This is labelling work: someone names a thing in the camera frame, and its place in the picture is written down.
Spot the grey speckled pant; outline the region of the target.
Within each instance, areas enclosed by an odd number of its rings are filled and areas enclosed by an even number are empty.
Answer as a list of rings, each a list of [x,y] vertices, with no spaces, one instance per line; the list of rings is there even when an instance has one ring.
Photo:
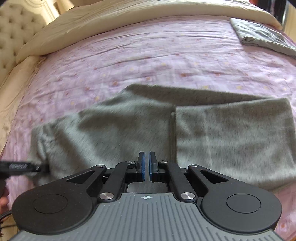
[[[155,152],[273,190],[295,180],[295,127],[285,98],[132,84],[115,97],[32,130],[35,185]]]

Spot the pink patterned bed sheet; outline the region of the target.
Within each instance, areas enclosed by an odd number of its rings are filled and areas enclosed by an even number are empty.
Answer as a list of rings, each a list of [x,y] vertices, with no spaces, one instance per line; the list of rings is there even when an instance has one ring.
[[[25,160],[32,127],[159,84],[285,97],[295,106],[295,60],[240,44],[227,17],[181,16],[126,26],[48,55],[18,106],[2,152]]]

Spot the tufted beige headboard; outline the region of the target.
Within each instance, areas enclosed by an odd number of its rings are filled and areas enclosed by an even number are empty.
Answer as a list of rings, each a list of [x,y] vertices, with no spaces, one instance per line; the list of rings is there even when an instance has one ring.
[[[1,1],[1,83],[23,45],[57,17],[53,1]]]

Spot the folded grey garment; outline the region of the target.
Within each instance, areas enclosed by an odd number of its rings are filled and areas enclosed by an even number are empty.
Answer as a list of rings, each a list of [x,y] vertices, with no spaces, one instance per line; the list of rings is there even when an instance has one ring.
[[[283,34],[262,24],[230,18],[230,24],[241,44],[263,47],[295,59],[295,45]]]

